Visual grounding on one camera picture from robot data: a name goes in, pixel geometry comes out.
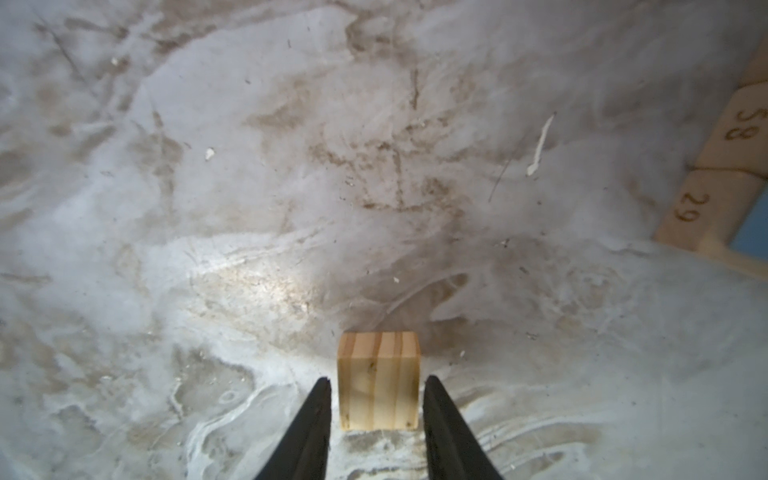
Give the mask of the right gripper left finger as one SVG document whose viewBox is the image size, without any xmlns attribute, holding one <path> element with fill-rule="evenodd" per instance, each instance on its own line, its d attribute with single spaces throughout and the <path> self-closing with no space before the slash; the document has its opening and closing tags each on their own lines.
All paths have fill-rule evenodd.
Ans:
<svg viewBox="0 0 768 480">
<path fill-rule="evenodd" d="M 255 480 L 324 480 L 331 433 L 331 382 L 317 380 Z"/>
</svg>

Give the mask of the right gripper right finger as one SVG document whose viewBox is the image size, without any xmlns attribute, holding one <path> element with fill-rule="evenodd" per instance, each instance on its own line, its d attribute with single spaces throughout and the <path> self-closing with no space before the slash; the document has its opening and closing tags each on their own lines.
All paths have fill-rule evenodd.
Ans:
<svg viewBox="0 0 768 480">
<path fill-rule="evenodd" d="M 440 379 L 425 384 L 423 420 L 430 480 L 502 480 Z"/>
</svg>

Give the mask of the small natural wood cube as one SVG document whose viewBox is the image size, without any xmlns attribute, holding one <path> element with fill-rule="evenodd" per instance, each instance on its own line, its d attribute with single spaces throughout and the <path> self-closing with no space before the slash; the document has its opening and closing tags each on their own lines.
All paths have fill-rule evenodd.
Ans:
<svg viewBox="0 0 768 480">
<path fill-rule="evenodd" d="M 416 429 L 420 364 L 412 331 L 344 333 L 337 350 L 341 429 Z"/>
</svg>

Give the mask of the light blue wood block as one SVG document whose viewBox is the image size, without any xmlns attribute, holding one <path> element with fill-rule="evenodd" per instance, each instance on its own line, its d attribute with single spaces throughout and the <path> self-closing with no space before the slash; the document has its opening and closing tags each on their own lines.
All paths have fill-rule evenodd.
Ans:
<svg viewBox="0 0 768 480">
<path fill-rule="evenodd" d="M 729 247 L 740 254 L 768 260 L 768 192 L 764 187 L 744 221 L 731 239 Z"/>
</svg>

